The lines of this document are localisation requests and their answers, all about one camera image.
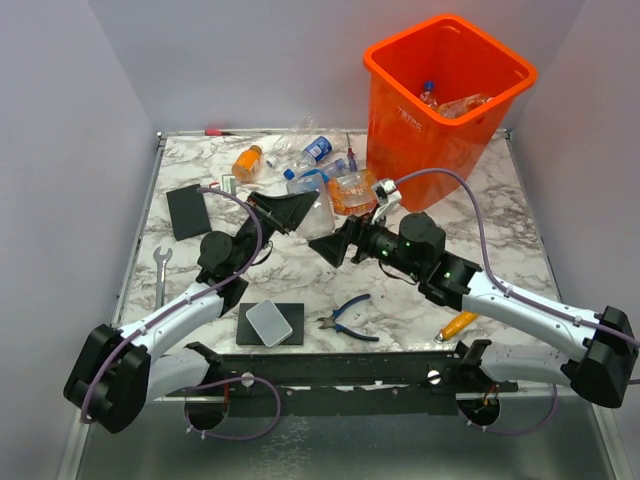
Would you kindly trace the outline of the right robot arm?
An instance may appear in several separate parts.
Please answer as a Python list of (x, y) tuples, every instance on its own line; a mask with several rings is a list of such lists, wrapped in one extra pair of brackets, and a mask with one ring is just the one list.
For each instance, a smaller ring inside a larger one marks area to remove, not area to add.
[(488, 317), (538, 339), (528, 347), (488, 342), (481, 357), (459, 367), (461, 383), (481, 391), (493, 381), (526, 380), (570, 387), (583, 399), (618, 408), (639, 356), (625, 312), (601, 312), (549, 300), (501, 280), (480, 265), (448, 252), (446, 234), (425, 213), (406, 215), (396, 233), (370, 216), (351, 216), (335, 232), (310, 241), (331, 266), (349, 246), (358, 264), (377, 260), (411, 277), (430, 302)]

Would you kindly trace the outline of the blue pepsi bottle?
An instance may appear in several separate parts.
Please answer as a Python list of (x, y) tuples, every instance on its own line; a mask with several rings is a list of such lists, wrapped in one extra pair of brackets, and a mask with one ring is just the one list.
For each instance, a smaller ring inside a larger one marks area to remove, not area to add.
[(420, 100), (434, 111), (438, 110), (438, 101), (435, 93), (435, 83), (427, 81), (423, 85), (423, 92), (419, 96)]

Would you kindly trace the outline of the tall orange label bottle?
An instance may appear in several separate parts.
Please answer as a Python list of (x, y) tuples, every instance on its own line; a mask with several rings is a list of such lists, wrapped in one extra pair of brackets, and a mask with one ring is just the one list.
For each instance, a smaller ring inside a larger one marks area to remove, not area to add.
[(458, 100), (440, 104), (436, 108), (436, 112), (443, 118), (456, 119), (492, 100), (493, 97), (488, 94), (477, 93)]

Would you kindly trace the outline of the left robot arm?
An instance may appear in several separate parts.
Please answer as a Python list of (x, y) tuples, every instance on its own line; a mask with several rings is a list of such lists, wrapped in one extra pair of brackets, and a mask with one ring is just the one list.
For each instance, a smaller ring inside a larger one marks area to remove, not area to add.
[(158, 396), (187, 387), (202, 395), (214, 392), (221, 380), (215, 364), (189, 349), (182, 372), (172, 373), (168, 350), (239, 303), (248, 287), (242, 276), (271, 236), (297, 230), (318, 197), (315, 191), (276, 197), (250, 193), (238, 203), (248, 217), (235, 234), (211, 231), (203, 237), (200, 272), (182, 294), (134, 323), (95, 327), (63, 388), (81, 422), (119, 433)]

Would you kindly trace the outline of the large crushed orange bottle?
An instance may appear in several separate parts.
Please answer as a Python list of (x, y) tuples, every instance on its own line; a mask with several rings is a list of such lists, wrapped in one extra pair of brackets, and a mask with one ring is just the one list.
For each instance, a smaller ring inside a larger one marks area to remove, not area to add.
[(327, 187), (334, 213), (350, 216), (372, 211), (377, 205), (372, 188), (376, 182), (375, 174), (369, 170), (349, 172), (332, 178)]

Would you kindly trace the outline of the clear plastic cup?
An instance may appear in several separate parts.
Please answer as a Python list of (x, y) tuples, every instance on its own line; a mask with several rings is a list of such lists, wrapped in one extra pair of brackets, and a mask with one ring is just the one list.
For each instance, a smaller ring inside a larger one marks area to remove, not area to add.
[(316, 191), (319, 196), (305, 216), (296, 232), (306, 240), (313, 240), (330, 234), (335, 228), (334, 214), (323, 176), (315, 173), (306, 177), (295, 178), (287, 183), (289, 194)]

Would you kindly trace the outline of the small orange juice bottle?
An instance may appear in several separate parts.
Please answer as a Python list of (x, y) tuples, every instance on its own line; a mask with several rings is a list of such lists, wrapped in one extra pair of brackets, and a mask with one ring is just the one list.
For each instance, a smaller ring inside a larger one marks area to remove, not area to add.
[(243, 151), (232, 166), (232, 174), (241, 183), (250, 183), (256, 176), (261, 162), (262, 149), (258, 145), (251, 145)]

